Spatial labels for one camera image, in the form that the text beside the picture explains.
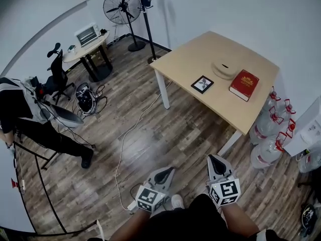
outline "wall baseboard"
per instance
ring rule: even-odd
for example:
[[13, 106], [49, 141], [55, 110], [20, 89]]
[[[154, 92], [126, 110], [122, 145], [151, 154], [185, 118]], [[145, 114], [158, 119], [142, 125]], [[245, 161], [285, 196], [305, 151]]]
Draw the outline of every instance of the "wall baseboard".
[[[122, 36], [119, 37], [119, 40], [118, 40], [118, 41], [122, 40], [123, 38], [129, 37], [129, 36], [131, 36], [131, 33], [124, 34], [124, 35], [122, 35]], [[148, 39], [142, 38], [142, 37], [137, 36], [137, 35], [134, 35], [134, 36], [135, 36], [136, 38], [141, 39], [141, 40], [143, 40], [143, 41], [145, 41], [146, 43], [149, 44], [149, 40], [148, 40]], [[110, 42], [110, 43], [107, 44], [107, 47], [110, 47], [110, 46], [113, 46], [113, 45], [114, 45], [114, 44], [113, 44], [112, 42]], [[161, 49], [163, 49], [163, 50], [165, 50], [165, 51], [167, 51], [167, 52], [170, 52], [170, 51], [171, 51], [171, 49], [169, 49], [169, 48], [167, 48], [167, 47], [165, 47], [165, 46], [162, 46], [162, 45], [160, 45], [160, 44], [157, 44], [157, 43], [155, 43], [155, 42], [153, 42], [153, 45], [156, 46], [156, 47], [158, 47], [158, 48], [161, 48]], [[74, 69], [74, 68], [75, 68], [76, 66], [78, 66], [79, 64], [81, 64], [80, 61], [76, 62], [73, 66], [71, 66], [71, 67], [69, 68], [70, 70], [68, 70], [66, 73], [68, 74], [68, 72], [70, 72], [72, 69]]]
[[[142, 38], [142, 37], [137, 36], [137, 35], [134, 35], [134, 36], [135, 36], [136, 38], [138, 38], [138, 39], [141, 39], [141, 40], [145, 41], [146, 43], [149, 43], [149, 40], [146, 39], [146, 38]], [[171, 51], [172, 51], [171, 49], [169, 49], [169, 48], [167, 48], [167, 47], [165, 47], [165, 46], [162, 46], [162, 45], [160, 45], [160, 44], [158, 44], [158, 43], [155, 43], [155, 42], [153, 42], [153, 45], [156, 46], [156, 47], [158, 47], [158, 48], [161, 48], [161, 49], [163, 49], [163, 50], [165, 50], [165, 51], [167, 51], [167, 52], [171, 52]]]

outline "water bottle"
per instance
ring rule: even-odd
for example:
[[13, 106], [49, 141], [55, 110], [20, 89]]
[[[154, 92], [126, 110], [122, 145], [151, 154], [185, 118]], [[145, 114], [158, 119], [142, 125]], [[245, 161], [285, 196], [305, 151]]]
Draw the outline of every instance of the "water bottle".
[[287, 135], [287, 138], [286, 138], [286, 141], [284, 142], [283, 146], [286, 146], [288, 143], [290, 143], [294, 134], [295, 134], [295, 121], [293, 119], [289, 120], [285, 133]]
[[306, 173], [317, 169], [321, 166], [321, 149], [315, 149], [309, 154], [303, 156], [298, 163], [298, 167], [301, 173]]
[[296, 114], [295, 110], [292, 110], [293, 106], [290, 103], [290, 99], [284, 100], [284, 104], [280, 104], [276, 111], [278, 112], [278, 115], [284, 119], [284, 123], [288, 122], [293, 114]]
[[279, 159], [284, 152], [283, 144], [286, 139], [286, 134], [279, 132], [266, 138], [261, 144], [255, 146], [251, 151], [251, 164], [256, 169], [269, 167]]
[[274, 86], [273, 86], [273, 91], [269, 93], [269, 96], [267, 97], [267, 100], [265, 101], [265, 104], [259, 115], [262, 115], [263, 113], [268, 112], [273, 106], [276, 107], [276, 102], [280, 100], [281, 98], [276, 96], [276, 92], [274, 91]]
[[270, 115], [268, 113], [263, 114], [250, 129], [250, 139], [254, 145], [259, 144], [271, 135], [277, 134], [281, 129], [280, 124], [283, 122], [283, 118], [278, 116], [274, 106], [269, 112]]

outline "floor fan base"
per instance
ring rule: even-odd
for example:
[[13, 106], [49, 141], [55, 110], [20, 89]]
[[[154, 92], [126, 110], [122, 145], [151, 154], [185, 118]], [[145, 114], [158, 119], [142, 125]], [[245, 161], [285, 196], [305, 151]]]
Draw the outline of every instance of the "floor fan base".
[[146, 43], [143, 41], [137, 41], [136, 44], [132, 43], [131, 45], [128, 46], [128, 50], [130, 52], [136, 52], [145, 47]]

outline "table top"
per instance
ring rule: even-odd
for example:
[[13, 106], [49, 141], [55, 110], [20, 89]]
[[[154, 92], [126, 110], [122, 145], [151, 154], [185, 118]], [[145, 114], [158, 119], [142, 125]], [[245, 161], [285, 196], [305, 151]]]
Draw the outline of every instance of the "table top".
[[105, 33], [105, 35], [98, 37], [98, 40], [95, 40], [94, 42], [96, 42], [94, 45], [88, 47], [88, 48], [83, 48], [80, 46], [80, 44], [76, 45], [75, 48], [75, 53], [73, 52], [66, 52], [63, 55], [63, 62], [71, 62], [74, 60], [78, 60], [81, 57], [86, 56], [87, 54], [89, 54], [90, 52], [92, 52], [93, 50], [95, 50], [97, 47], [99, 47], [101, 44], [103, 44], [105, 42], [105, 40], [107, 39], [107, 37], [109, 36], [110, 31], [108, 30], [107, 33]]
[[[238, 65], [259, 78], [246, 102], [229, 91], [232, 80], [212, 70], [215, 61]], [[274, 84], [279, 68], [254, 51], [214, 32], [206, 32], [151, 63], [151, 67], [212, 109], [230, 125], [246, 135], [259, 115]], [[202, 75], [214, 84], [201, 94], [191, 85]]]

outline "black pants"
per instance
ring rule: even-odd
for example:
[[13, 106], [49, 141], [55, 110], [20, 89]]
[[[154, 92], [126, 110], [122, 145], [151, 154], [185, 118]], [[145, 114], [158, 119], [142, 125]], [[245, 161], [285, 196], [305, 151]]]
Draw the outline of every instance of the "black pants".
[[148, 221], [135, 240], [243, 240], [231, 233], [211, 198], [201, 194], [188, 209], [163, 211]]
[[40, 124], [30, 120], [18, 119], [16, 125], [28, 138], [58, 153], [81, 156], [83, 159], [93, 154], [92, 149], [58, 133], [50, 122]]

